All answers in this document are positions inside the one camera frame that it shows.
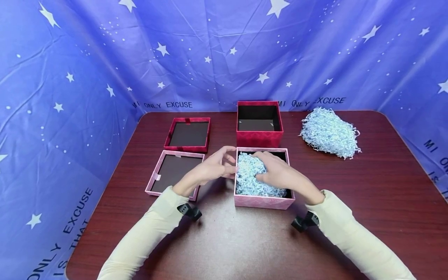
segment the long sleeve shirt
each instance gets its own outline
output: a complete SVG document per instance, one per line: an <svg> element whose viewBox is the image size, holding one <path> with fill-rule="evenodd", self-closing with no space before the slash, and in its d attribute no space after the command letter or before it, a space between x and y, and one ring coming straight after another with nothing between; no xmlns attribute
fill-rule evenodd
<svg viewBox="0 0 448 280"><path fill-rule="evenodd" d="M319 229L369 279L415 280L404 263L376 236L359 224L352 211L334 193L323 190L325 199L307 205L319 219ZM188 202L168 187L143 217L129 230L109 256L98 280L130 280L157 244L179 225L177 207Z"/></svg>

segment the red gift box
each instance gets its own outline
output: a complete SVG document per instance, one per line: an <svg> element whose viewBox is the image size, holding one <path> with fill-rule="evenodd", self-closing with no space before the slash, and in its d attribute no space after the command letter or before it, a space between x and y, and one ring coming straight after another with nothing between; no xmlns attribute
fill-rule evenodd
<svg viewBox="0 0 448 280"><path fill-rule="evenodd" d="M207 153L210 118L174 118L164 149Z"/></svg>
<svg viewBox="0 0 448 280"><path fill-rule="evenodd" d="M150 195L160 196L167 187L175 185L188 171L203 162L204 157L204 154L162 151L145 192ZM191 192L189 199L196 201L198 192L199 187Z"/></svg>
<svg viewBox="0 0 448 280"><path fill-rule="evenodd" d="M238 101L238 147L278 148L282 137L277 101Z"/></svg>
<svg viewBox="0 0 448 280"><path fill-rule="evenodd" d="M237 166L238 156L242 152L253 154L257 151L268 151L273 155L280 157L289 165L288 149L237 147ZM285 198L237 194L237 180L238 178L235 179L235 188L233 191L235 206L286 210L294 203L294 201L296 201L296 196L292 190L287 190L288 193Z"/></svg>

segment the blue backdrop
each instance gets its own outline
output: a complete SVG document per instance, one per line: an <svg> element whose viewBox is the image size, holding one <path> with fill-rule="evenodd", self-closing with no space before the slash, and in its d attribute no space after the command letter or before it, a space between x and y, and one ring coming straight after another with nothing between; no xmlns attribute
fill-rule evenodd
<svg viewBox="0 0 448 280"><path fill-rule="evenodd" d="M235 111L251 99L377 110L448 197L444 0L1 6L2 279L65 278L147 112Z"/></svg>

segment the wooden table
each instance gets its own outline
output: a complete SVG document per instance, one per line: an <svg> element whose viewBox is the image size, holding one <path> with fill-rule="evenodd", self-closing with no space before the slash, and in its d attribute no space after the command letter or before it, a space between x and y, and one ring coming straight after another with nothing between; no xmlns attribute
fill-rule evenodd
<svg viewBox="0 0 448 280"><path fill-rule="evenodd" d="M352 160L316 152L300 137L307 112L281 113L282 147L291 166L336 193L357 220L384 241L418 279L448 277L448 206L387 118L373 111L338 112L361 131ZM137 126L68 266L70 280L96 279L102 264L156 197L144 189L174 117L211 117L209 154L236 145L236 113L150 113ZM364 279L317 228L290 225L304 214L235 207L233 183L199 190L203 213L187 218L151 254L134 279Z"/></svg>

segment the wrist strap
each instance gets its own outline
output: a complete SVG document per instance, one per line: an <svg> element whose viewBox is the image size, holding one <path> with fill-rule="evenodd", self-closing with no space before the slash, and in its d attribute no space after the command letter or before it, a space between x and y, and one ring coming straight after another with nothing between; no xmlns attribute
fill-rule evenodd
<svg viewBox="0 0 448 280"><path fill-rule="evenodd" d="M319 218L312 212L308 211L305 218L297 216L291 223L291 226L293 226L296 230L302 233L306 231L308 227L315 226L318 224L319 224Z"/></svg>
<svg viewBox="0 0 448 280"><path fill-rule="evenodd" d="M202 213L197 207L192 208L188 203L178 206L177 209L180 213L182 213L184 216L189 217L194 222L202 216Z"/></svg>

